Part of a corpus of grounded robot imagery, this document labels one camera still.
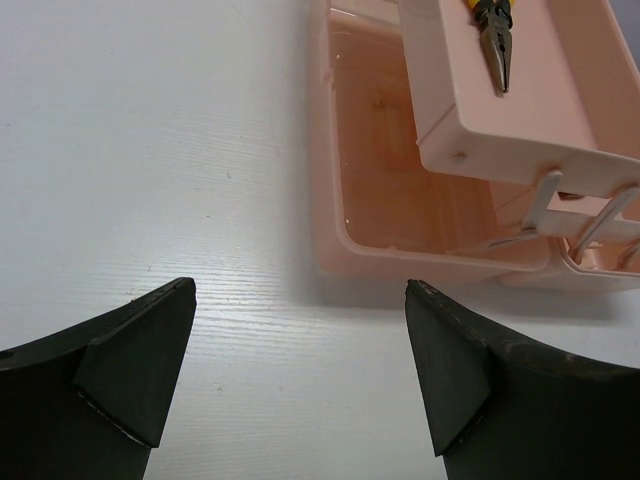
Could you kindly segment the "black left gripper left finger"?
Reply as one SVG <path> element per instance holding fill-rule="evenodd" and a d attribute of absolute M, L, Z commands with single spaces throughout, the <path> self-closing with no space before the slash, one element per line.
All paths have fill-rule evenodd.
<path fill-rule="evenodd" d="M 196 311 L 177 278 L 1 353 L 4 479 L 141 479 L 160 444 Z"/>

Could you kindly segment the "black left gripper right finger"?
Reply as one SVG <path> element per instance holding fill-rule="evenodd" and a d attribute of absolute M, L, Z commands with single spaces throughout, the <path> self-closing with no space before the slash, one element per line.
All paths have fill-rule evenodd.
<path fill-rule="evenodd" d="M 405 317 L 451 479 L 635 479 L 639 372 L 539 342 L 420 280 Z"/>

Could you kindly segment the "pink plastic toolbox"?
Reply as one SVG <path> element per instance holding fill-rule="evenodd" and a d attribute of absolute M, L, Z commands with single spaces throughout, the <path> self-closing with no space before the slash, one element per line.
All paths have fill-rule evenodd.
<path fill-rule="evenodd" d="M 639 285 L 639 71 L 607 1 L 513 1 L 496 94 L 467 1 L 314 1 L 313 248 L 342 278 Z"/>

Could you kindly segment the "yellow needle-nose pliers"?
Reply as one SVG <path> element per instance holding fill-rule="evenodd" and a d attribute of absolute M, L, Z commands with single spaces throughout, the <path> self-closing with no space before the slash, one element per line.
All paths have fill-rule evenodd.
<path fill-rule="evenodd" d="M 479 42 L 496 90 L 504 96 L 510 89 L 512 61 L 513 1 L 467 1 L 474 23 L 479 29 Z"/>

